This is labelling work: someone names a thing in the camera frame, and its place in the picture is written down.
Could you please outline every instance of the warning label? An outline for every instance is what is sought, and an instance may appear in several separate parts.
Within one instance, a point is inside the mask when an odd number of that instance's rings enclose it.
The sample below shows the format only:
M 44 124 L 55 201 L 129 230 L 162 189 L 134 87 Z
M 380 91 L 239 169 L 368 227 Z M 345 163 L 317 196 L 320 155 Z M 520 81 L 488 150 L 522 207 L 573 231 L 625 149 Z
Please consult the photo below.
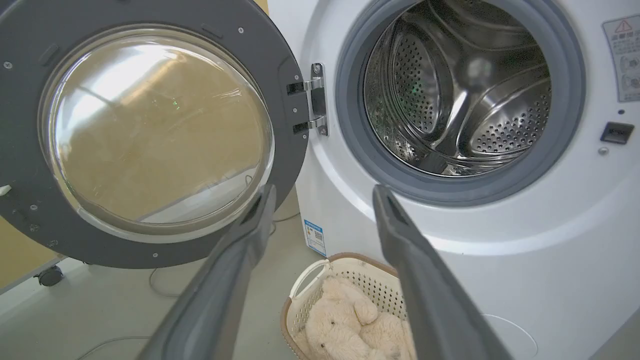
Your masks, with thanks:
M 613 56 L 618 101 L 640 101 L 640 15 L 602 24 Z
M 322 256 L 326 256 L 322 227 L 305 220 L 305 237 L 307 238 L 307 246 L 319 252 Z

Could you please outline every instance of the white handle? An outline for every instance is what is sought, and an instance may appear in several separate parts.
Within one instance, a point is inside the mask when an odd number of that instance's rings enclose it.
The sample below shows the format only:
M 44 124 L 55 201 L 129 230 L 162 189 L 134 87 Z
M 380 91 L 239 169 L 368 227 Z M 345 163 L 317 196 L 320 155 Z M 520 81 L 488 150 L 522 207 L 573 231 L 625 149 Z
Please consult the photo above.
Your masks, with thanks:
M 305 288 L 298 292 L 298 288 L 300 287 L 300 285 L 302 285 L 302 282 L 309 276 L 309 274 L 311 274 L 314 270 L 318 269 L 319 267 L 324 267 L 317 275 L 316 277 L 311 280 L 307 286 L 305 286 Z M 322 259 L 322 260 L 318 260 L 315 263 L 309 265 L 308 268 L 305 269 L 305 271 L 302 272 L 302 274 L 300 274 L 300 276 L 298 276 L 298 280 L 296 280 L 296 282 L 293 284 L 293 287 L 291 288 L 291 292 L 289 294 L 289 297 L 291 298 L 291 300 L 295 299 L 297 297 L 297 295 L 299 293 L 304 293 L 307 289 L 309 289 L 309 287 L 311 287 L 321 276 L 322 274 L 324 274 L 325 271 L 327 271 L 327 269 L 329 269 L 329 260 L 328 259 Z

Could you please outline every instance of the plastic basket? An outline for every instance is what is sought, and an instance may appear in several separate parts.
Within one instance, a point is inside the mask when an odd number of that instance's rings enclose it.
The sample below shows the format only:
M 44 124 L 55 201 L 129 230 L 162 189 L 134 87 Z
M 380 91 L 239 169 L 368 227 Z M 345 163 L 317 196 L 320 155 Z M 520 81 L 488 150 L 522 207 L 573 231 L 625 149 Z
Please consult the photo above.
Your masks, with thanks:
M 305 280 L 316 270 L 314 278 L 300 290 Z M 396 271 L 366 256 L 342 253 L 311 264 L 293 284 L 280 314 L 280 327 L 285 341 L 300 360 L 310 360 L 293 340 L 293 336 L 304 326 L 309 310 L 322 296 L 322 282 L 333 275 L 349 279 L 367 295 L 379 311 L 406 319 L 404 297 Z

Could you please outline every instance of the door hinge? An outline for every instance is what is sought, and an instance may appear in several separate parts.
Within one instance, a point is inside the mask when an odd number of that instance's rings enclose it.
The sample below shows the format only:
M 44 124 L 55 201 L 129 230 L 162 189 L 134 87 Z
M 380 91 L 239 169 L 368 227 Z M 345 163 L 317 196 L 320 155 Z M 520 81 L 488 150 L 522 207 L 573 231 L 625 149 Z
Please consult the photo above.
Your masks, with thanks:
M 317 129 L 320 135 L 329 136 L 326 123 L 326 94 L 324 92 L 324 65 L 311 65 L 311 80 L 287 85 L 287 94 L 306 92 L 311 100 L 311 112 L 306 124 L 296 126 L 297 133 L 304 130 Z

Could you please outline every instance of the brown basket rim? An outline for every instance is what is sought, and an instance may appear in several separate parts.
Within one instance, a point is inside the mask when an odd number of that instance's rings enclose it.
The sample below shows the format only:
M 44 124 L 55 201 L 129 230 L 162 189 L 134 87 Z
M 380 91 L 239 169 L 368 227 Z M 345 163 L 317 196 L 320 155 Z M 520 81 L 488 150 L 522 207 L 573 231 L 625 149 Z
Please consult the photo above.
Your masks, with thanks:
M 339 254 L 329 256 L 327 259 L 329 260 L 329 262 L 333 262 L 335 260 L 344 259 L 344 258 L 352 258 L 352 259 L 364 261 L 365 263 L 373 265 L 376 268 L 379 268 L 380 270 L 387 272 L 395 277 L 398 276 L 397 271 L 391 266 L 380 263 L 379 261 L 368 258 L 367 256 L 356 254 L 355 252 L 341 252 Z M 289 334 L 289 331 L 287 330 L 287 313 L 289 312 L 289 308 L 291 307 L 291 304 L 292 304 L 292 300 L 290 297 L 287 296 L 287 300 L 285 300 L 284 306 L 282 307 L 282 311 L 280 312 L 280 331 L 282 332 L 282 336 L 284 337 L 284 340 L 287 342 L 291 350 L 293 350 L 293 353 L 296 354 L 296 356 L 298 356 L 298 359 L 310 360 L 302 352 L 302 350 L 300 350 L 300 347 L 298 346 L 298 344 L 296 344 L 296 342 L 293 341 L 293 338 L 291 337 L 291 335 Z

